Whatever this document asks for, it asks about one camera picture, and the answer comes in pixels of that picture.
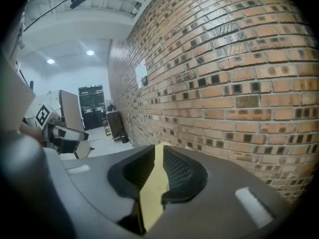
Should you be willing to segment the dark brown cabinet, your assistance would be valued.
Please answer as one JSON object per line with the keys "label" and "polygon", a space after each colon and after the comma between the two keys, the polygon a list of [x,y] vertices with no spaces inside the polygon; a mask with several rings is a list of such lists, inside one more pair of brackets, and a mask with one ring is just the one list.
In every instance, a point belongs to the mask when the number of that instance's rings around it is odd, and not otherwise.
{"label": "dark brown cabinet", "polygon": [[114,139],[122,136],[123,126],[122,119],[119,111],[112,111],[106,113],[108,124]]}

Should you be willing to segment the small wooden shelf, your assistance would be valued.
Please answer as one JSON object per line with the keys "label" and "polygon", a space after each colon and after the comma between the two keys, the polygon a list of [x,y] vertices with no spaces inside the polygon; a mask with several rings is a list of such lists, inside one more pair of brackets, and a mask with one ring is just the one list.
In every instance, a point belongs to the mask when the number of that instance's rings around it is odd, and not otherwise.
{"label": "small wooden shelf", "polygon": [[102,123],[103,123],[106,136],[112,135],[107,118],[103,118]]}

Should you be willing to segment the light wooden table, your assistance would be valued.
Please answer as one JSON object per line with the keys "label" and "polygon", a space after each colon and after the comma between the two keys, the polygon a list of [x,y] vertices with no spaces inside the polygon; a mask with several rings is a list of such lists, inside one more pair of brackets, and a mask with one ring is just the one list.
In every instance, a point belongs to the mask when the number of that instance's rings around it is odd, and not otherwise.
{"label": "light wooden table", "polygon": [[167,142],[155,146],[155,164],[145,185],[140,191],[143,222],[148,232],[163,214],[162,195],[169,190],[168,177],[163,167],[163,147]]}

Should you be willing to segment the black double door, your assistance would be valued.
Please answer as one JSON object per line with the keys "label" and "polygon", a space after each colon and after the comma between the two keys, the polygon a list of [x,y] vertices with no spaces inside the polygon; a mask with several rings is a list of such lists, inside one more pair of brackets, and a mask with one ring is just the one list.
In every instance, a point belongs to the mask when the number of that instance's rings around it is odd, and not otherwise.
{"label": "black double door", "polygon": [[78,88],[80,111],[85,130],[102,127],[105,118],[105,99],[102,85]]}

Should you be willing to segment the beige partition screen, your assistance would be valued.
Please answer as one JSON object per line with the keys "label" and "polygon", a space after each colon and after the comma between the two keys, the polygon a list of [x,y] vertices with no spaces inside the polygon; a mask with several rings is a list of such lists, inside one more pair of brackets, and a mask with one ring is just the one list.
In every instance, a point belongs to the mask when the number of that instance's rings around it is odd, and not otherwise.
{"label": "beige partition screen", "polygon": [[[85,132],[81,119],[77,95],[60,90],[59,101],[61,106],[61,115],[65,118],[66,126],[70,129]],[[87,158],[90,151],[91,146],[89,141],[82,141],[79,143],[79,146],[75,152],[76,157],[78,159]]]}

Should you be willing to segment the person's left forearm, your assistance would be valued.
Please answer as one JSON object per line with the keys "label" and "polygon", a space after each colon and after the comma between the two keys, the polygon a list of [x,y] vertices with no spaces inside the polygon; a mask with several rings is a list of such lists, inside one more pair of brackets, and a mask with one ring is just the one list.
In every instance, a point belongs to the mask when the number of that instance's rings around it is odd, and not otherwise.
{"label": "person's left forearm", "polygon": [[22,122],[19,127],[19,131],[22,134],[28,135],[35,139],[40,145],[43,144],[42,131],[38,127],[31,127],[28,124]]}

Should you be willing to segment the white paper on wall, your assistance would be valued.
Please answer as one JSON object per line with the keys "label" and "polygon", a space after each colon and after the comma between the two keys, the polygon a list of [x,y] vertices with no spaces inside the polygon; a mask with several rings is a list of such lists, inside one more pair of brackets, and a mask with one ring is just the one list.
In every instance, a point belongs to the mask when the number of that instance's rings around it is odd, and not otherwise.
{"label": "white paper on wall", "polygon": [[142,85],[142,82],[141,82],[142,77],[144,77],[144,76],[148,77],[148,72],[147,72],[145,58],[135,68],[135,74],[136,74],[136,80],[137,80],[138,89],[141,89],[142,87],[144,87]]}

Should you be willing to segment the person's white shirt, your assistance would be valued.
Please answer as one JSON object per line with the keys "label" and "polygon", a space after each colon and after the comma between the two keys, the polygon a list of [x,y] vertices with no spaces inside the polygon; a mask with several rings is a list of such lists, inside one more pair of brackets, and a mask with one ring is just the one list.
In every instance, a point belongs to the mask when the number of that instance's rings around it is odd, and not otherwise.
{"label": "person's white shirt", "polygon": [[17,131],[35,98],[33,90],[19,74],[18,51],[24,46],[25,1],[0,41],[0,133]]}

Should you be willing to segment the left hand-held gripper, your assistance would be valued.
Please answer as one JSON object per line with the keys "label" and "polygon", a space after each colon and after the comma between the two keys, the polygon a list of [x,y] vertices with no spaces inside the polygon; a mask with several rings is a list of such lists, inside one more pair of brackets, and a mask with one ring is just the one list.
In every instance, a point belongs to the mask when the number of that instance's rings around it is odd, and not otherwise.
{"label": "left hand-held gripper", "polygon": [[86,141],[89,134],[65,126],[65,118],[47,104],[42,104],[35,116],[36,125],[41,129],[44,145],[57,149],[54,139]]}

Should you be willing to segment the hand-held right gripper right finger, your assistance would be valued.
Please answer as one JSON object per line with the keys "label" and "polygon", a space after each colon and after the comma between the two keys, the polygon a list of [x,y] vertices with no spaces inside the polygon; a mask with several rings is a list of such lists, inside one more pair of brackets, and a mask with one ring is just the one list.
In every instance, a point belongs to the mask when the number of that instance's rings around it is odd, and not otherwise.
{"label": "hand-held right gripper right finger", "polygon": [[271,186],[229,160],[165,146],[169,190],[147,239],[268,239],[287,216]]}

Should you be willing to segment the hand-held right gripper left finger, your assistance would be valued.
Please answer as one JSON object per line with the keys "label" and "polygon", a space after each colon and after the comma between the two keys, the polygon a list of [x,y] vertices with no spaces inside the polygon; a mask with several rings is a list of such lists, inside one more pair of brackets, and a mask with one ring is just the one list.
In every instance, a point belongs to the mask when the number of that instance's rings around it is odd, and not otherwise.
{"label": "hand-held right gripper left finger", "polygon": [[133,233],[146,232],[140,192],[155,166],[154,145],[64,161],[63,166],[95,210]]}

